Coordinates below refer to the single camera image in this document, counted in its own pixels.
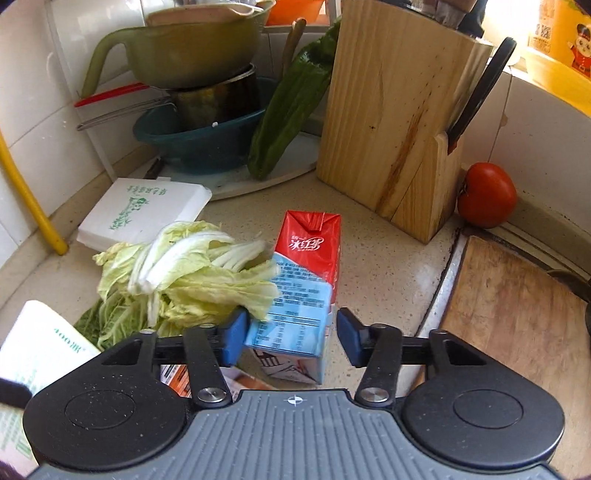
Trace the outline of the red blue drink carton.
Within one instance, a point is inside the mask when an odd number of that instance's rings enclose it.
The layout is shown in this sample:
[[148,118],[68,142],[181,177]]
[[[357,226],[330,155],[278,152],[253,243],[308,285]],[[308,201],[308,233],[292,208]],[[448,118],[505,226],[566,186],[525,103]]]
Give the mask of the red blue drink carton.
[[320,385],[331,336],[341,258],[342,217],[287,211],[274,247],[280,296],[263,321],[250,325],[245,346],[270,378]]

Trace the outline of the napa cabbage leaves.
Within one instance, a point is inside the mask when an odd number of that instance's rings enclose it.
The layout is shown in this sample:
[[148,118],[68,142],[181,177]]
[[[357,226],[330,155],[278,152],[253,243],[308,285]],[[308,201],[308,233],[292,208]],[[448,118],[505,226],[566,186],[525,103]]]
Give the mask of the napa cabbage leaves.
[[119,242],[93,260],[98,299],[74,327],[101,351],[144,329],[172,337],[219,325],[237,307],[263,320],[280,296],[269,244],[238,242],[206,221],[174,222],[150,242]]

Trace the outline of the orange white food carton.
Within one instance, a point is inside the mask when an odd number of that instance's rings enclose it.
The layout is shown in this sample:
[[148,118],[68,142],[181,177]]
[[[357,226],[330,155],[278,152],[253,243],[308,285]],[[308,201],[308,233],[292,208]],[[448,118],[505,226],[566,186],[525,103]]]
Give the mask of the orange white food carton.
[[267,391],[274,390],[274,387],[249,373],[232,367],[217,367],[216,372],[212,367],[197,368],[189,371],[185,364],[162,365],[160,367],[160,381],[170,387],[177,395],[184,398],[191,398],[191,387],[220,386],[221,381],[225,383],[225,391],[231,395],[233,401],[245,390]]

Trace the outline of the white foam takeout box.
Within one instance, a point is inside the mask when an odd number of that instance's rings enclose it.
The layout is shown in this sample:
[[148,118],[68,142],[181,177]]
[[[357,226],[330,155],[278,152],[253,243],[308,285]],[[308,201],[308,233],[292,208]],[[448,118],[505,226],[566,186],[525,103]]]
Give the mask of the white foam takeout box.
[[82,221],[77,241],[98,252],[150,242],[171,223],[194,221],[211,197],[199,184],[119,178]]
[[[29,300],[1,346],[1,378],[35,394],[99,354],[63,317]],[[1,407],[1,461],[26,476],[37,462],[24,434],[23,411]]]

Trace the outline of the white dish rack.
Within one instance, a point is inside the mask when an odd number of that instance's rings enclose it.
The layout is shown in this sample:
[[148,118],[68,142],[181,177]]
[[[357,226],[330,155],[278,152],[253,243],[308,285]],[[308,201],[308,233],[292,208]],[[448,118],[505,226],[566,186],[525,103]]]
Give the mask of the white dish rack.
[[[88,63],[99,40],[112,31],[141,26],[145,15],[173,5],[172,1],[47,1],[51,38],[72,99],[80,99]],[[276,169],[263,182],[250,178],[244,166],[228,172],[194,175],[180,167],[165,165],[156,148],[136,141],[132,133],[141,112],[131,108],[162,96],[155,89],[146,89],[74,109],[81,122],[120,109],[126,111],[80,132],[91,141],[109,177],[125,177],[123,169],[136,164],[137,168],[129,174],[133,178],[198,183],[211,189],[215,200],[221,200],[269,188],[315,167],[320,149],[320,137],[314,131],[320,125],[318,115],[311,116],[304,132],[294,139]]]

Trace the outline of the wooden cutting board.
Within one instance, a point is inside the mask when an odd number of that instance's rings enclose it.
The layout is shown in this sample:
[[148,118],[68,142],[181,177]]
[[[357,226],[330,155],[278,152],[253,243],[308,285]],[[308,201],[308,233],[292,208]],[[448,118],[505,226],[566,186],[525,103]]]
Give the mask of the wooden cutting board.
[[502,244],[462,235],[417,333],[446,329],[551,393],[565,434],[552,465],[590,474],[590,336],[586,302]]

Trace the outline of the teal plastic basin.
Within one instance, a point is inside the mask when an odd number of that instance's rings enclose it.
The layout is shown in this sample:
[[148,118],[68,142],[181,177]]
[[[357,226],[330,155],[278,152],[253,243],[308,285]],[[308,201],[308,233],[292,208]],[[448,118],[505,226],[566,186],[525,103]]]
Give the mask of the teal plastic basin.
[[262,108],[238,119],[183,130],[180,117],[167,105],[142,114],[132,128],[133,135],[139,142],[156,148],[160,160],[175,171],[204,175],[242,167],[276,84],[271,78],[257,79]]

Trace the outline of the red tomato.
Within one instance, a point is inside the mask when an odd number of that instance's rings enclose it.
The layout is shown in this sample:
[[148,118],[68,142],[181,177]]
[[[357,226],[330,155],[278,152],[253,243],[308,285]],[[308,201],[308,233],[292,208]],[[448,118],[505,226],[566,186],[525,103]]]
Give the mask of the red tomato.
[[467,171],[457,199],[459,215],[484,229],[508,220],[518,202],[509,175],[498,165],[478,162]]

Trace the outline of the steel pot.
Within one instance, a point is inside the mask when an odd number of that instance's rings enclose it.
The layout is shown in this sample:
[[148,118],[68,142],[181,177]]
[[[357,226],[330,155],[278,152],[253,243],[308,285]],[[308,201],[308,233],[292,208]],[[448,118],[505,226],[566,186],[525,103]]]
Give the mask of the steel pot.
[[249,64],[235,77],[197,90],[169,90],[183,127],[190,130],[256,113],[263,107],[256,66]]

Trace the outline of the black scissors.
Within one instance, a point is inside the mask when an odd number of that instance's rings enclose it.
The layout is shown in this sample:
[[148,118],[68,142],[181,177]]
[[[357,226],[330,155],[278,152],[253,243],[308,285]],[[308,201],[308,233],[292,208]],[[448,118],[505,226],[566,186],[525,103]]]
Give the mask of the black scissors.
[[506,37],[489,61],[462,113],[447,131],[449,154],[456,149],[460,137],[493,90],[516,47],[517,42],[511,37]]

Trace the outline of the green pepper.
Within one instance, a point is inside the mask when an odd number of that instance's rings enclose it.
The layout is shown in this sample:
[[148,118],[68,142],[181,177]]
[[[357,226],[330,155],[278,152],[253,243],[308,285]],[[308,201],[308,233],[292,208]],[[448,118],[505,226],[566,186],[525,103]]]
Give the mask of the green pepper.
[[247,169],[253,179],[266,179],[290,142],[297,137],[329,89],[341,23],[304,46],[287,68],[266,107],[250,145]]

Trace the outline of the wooden knife block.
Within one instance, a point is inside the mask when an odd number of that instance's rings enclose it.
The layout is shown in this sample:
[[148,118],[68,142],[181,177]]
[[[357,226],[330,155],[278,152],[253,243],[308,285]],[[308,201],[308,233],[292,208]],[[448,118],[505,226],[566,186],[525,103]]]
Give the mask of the wooden knife block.
[[427,244],[455,209],[447,131],[492,45],[383,1],[342,7],[318,178]]

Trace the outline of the olive green colander bowl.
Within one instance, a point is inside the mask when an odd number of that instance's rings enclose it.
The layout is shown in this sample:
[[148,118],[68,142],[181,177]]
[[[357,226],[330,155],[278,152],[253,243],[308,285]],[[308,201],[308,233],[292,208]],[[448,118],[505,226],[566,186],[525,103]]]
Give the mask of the olive green colander bowl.
[[[229,20],[212,20],[221,13],[235,13],[236,2],[188,5],[150,14],[143,27],[129,27],[107,34],[95,47],[80,96],[92,96],[99,84],[106,58],[121,44],[127,66],[135,78],[164,90],[208,87],[237,75],[249,66],[259,48],[259,36],[273,9],[273,1],[259,1],[254,11]],[[207,13],[209,19],[192,23],[159,25],[162,16]]]

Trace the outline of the yellow detergent jug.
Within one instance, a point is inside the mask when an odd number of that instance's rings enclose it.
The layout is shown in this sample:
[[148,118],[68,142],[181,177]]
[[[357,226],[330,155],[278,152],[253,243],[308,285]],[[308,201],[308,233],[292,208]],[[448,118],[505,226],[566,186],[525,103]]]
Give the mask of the yellow detergent jug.
[[534,83],[590,113],[590,14],[581,1],[541,1],[524,57]]

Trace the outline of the red handled utensil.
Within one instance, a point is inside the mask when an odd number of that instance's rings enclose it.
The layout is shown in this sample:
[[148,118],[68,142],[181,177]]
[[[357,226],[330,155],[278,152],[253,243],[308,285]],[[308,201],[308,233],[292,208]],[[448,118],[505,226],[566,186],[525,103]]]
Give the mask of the red handled utensil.
[[79,108],[79,107],[87,106],[87,105],[97,103],[100,101],[109,100],[109,99],[117,98],[117,97],[120,97],[120,96],[123,96],[126,94],[146,90],[148,88],[149,88],[149,86],[144,83],[135,82],[135,83],[132,83],[129,85],[117,87],[117,88],[114,88],[114,89],[111,89],[108,91],[104,91],[101,93],[96,93],[96,94],[93,94],[93,95],[91,95],[87,98],[84,98],[84,99],[80,99],[74,103],[74,107]]

